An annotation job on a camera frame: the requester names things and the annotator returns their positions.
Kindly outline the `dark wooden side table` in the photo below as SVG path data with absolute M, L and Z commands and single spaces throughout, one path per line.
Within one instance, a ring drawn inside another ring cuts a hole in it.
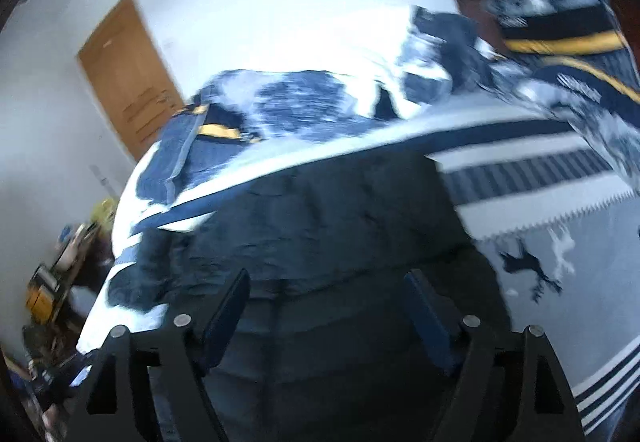
M 62 245 L 48 269 L 61 282 L 54 314 L 49 323 L 39 325 L 28 314 L 29 328 L 40 329 L 48 336 L 69 334 L 78 338 L 87 321 L 106 275 L 114 262 L 110 236 L 94 223 L 65 228 Z

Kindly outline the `yellow plastic bag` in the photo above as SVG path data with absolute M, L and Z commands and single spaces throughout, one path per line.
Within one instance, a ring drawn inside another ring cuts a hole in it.
M 92 208 L 90 214 L 91 222 L 104 232 L 104 234 L 111 234 L 117 207 L 118 200 L 112 197 L 99 201 Z

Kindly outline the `blue white floral duvet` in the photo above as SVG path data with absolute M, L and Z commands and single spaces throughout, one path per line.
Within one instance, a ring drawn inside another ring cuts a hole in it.
M 495 50 L 477 23 L 421 6 L 398 9 L 356 41 L 345 71 L 218 72 L 192 97 L 204 132 L 241 143 L 297 136 L 323 142 L 411 119 L 452 95 L 491 81 Z

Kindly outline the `black puffer jacket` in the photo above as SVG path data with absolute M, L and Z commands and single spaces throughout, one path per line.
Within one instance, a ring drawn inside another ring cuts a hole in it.
M 237 269 L 250 300 L 205 380 L 233 441 L 418 440 L 439 379 L 401 309 L 405 274 L 500 330 L 511 318 L 434 162 L 359 151 L 261 177 L 190 233 L 144 232 L 107 301 L 141 312 L 213 295 Z

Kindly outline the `brown wooden door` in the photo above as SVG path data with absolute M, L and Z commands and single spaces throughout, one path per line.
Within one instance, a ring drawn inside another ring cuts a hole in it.
M 77 54 L 108 120 L 134 160 L 183 107 L 136 0 L 120 0 Z

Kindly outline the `yellow container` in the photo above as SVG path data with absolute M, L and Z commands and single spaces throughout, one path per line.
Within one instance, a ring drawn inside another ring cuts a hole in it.
M 39 264 L 27 284 L 26 309 L 39 325 L 49 323 L 54 314 L 61 282 L 44 264 Z

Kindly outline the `upright navy yellow pillow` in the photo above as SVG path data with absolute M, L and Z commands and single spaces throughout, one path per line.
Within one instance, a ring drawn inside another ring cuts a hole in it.
M 514 54 L 590 56 L 626 50 L 610 0 L 483 0 Z

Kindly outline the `blue striped bed blanket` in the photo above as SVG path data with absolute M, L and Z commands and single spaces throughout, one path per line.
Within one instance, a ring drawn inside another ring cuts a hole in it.
M 82 352 L 96 350 L 117 325 L 142 332 L 168 318 L 166 304 L 141 312 L 107 301 L 108 284 L 136 262 L 144 232 L 190 233 L 261 177 L 387 148 L 434 162 L 465 232 L 497 275 L 510 328 L 538 324 L 547 332 L 585 433 L 637 390 L 639 199 L 566 122 L 480 93 L 457 95 L 357 135 L 261 139 L 170 206 L 137 196 L 157 142 L 122 193 L 115 263 L 81 330 Z

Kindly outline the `flat navy yellow pillow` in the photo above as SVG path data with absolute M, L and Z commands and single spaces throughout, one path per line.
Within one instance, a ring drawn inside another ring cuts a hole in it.
M 634 190 L 639 189 L 639 91 L 582 60 L 549 57 L 534 69 L 490 65 L 498 95 L 565 121 Z

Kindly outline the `striped blue pillow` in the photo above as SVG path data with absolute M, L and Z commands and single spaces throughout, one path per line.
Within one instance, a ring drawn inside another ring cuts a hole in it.
M 139 175 L 137 196 L 170 206 L 187 187 L 261 139 L 237 111 L 214 102 L 186 106 L 160 131 L 155 153 Z

